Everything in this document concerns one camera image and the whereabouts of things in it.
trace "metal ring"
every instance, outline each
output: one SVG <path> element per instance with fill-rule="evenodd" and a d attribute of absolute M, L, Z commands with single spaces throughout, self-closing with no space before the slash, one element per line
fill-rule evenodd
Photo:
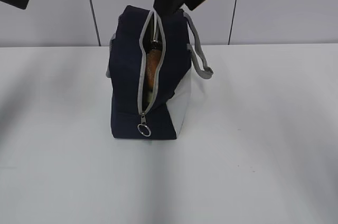
<path fill-rule="evenodd" d="M 145 134 L 144 132 L 142 132 L 142 130 L 141 130 L 142 127 L 146 128 L 146 129 L 148 130 L 148 134 Z M 139 124 L 139 125 L 137 126 L 137 129 L 138 129 L 139 133 L 141 133 L 141 134 L 142 134 L 143 136 L 145 136 L 145 137 L 150 137 L 150 135 L 152 134 L 152 131 L 151 131 L 150 128 L 149 128 L 148 126 L 146 126 L 146 125 Z"/>

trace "white wall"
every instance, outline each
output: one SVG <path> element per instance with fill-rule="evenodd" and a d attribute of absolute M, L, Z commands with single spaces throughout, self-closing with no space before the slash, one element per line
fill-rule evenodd
<path fill-rule="evenodd" d="M 88 0 L 30 0 L 26 10 L 0 2 L 0 46 L 98 45 Z"/>
<path fill-rule="evenodd" d="M 207 0 L 191 12 L 203 44 L 228 43 L 235 0 Z M 126 5 L 153 0 L 93 0 L 102 45 Z M 27 10 L 0 3 L 0 46 L 98 45 L 89 0 L 31 0 Z M 336 0 L 238 0 L 231 44 L 338 42 Z"/>
<path fill-rule="evenodd" d="M 127 5 L 151 9 L 154 0 L 93 0 L 102 45 L 108 42 L 116 30 L 118 16 Z M 234 0 L 207 0 L 191 12 L 204 44 L 228 42 Z"/>
<path fill-rule="evenodd" d="M 231 44 L 338 42 L 337 0 L 238 0 Z"/>

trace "gray strap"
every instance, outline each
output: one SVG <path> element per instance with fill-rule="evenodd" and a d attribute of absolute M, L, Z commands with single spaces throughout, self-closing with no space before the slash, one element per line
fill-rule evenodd
<path fill-rule="evenodd" d="M 197 60 L 197 56 L 196 56 L 196 53 L 194 52 L 194 49 L 192 48 L 191 44 L 188 44 L 187 45 L 187 48 L 189 51 L 191 51 L 191 60 L 192 60 L 192 63 L 195 67 L 195 70 L 197 72 L 197 74 L 205 79 L 205 80 L 209 80 L 212 75 L 213 75 L 213 71 L 210 67 L 208 67 L 208 62 L 206 61 L 206 58 L 205 58 L 205 55 L 202 51 L 202 46 L 201 46 L 201 41 L 200 41 L 200 37 L 198 35 L 198 32 L 197 32 L 197 29 L 194 25 L 194 23 L 192 22 L 192 19 L 190 17 L 190 15 L 188 15 L 188 13 L 186 12 L 183 12 L 183 15 L 184 17 L 187 19 L 187 22 L 188 22 L 188 25 L 194 35 L 194 38 L 195 38 L 195 51 L 197 53 L 197 55 L 200 57 L 200 59 L 202 60 L 202 64 L 203 64 L 203 69 L 202 70 L 200 68 L 200 65 L 199 65 L 199 62 Z"/>
<path fill-rule="evenodd" d="M 112 41 L 116 38 L 116 33 L 114 33 L 114 35 L 112 35 L 112 38 L 109 41 L 109 55 L 111 54 L 111 45 L 112 45 Z M 110 72 L 109 72 L 109 65 L 107 68 L 107 72 L 106 72 L 106 77 L 110 78 Z"/>

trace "lunch bag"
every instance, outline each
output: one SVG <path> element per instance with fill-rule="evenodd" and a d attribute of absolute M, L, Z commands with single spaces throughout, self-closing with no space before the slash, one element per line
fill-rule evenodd
<path fill-rule="evenodd" d="M 188 25 L 194 34 L 195 51 L 202 60 L 203 69 L 190 45 Z M 152 42 L 156 30 L 158 41 Z M 147 54 L 152 49 L 158 51 L 158 65 L 152 90 L 145 94 Z M 191 62 L 200 77 L 212 77 L 213 71 L 208 67 L 188 14 L 180 9 L 161 19 L 155 10 L 127 6 L 110 41 L 107 76 L 113 89 L 113 136 L 177 139 L 191 95 Z"/>

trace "gray zipper trim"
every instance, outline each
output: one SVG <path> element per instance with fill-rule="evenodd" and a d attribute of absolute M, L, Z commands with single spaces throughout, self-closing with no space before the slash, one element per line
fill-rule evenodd
<path fill-rule="evenodd" d="M 145 111 L 143 111 L 142 108 L 142 101 L 143 101 L 143 84 L 144 84 L 144 79 L 145 79 L 145 73 L 146 73 L 146 52 L 144 50 L 143 47 L 143 38 L 144 35 L 146 33 L 146 30 L 148 28 L 149 22 L 151 20 L 151 17 L 154 15 L 154 17 L 157 18 L 157 23 L 158 23 L 158 28 L 159 31 L 161 33 L 162 36 L 162 54 L 161 54 L 161 59 L 159 61 L 159 64 L 156 68 L 155 71 L 155 80 L 154 80 L 154 88 L 153 88 L 153 95 L 152 95 L 152 101 L 150 102 L 150 104 L 148 105 L 148 107 L 146 108 Z M 139 46 L 141 48 L 142 51 L 142 62 L 141 62 L 141 70 L 140 70 L 140 75 L 139 75 L 139 81 L 138 81 L 138 93 L 137 93 L 137 108 L 138 108 L 138 113 L 142 116 L 146 115 L 150 109 L 153 107 L 154 102 L 156 100 L 157 97 L 157 93 L 158 93 L 158 77 L 159 77 L 159 71 L 163 65 L 163 61 L 164 61 L 164 56 L 165 56 L 165 51 L 166 51 L 166 42 L 165 42 L 165 35 L 164 35 L 164 29 L 163 29 L 163 25 L 162 25 L 162 21 L 161 18 L 157 15 L 156 12 L 154 11 L 150 11 L 148 14 L 148 17 L 144 23 L 143 29 L 141 31 L 141 35 L 139 38 Z"/>

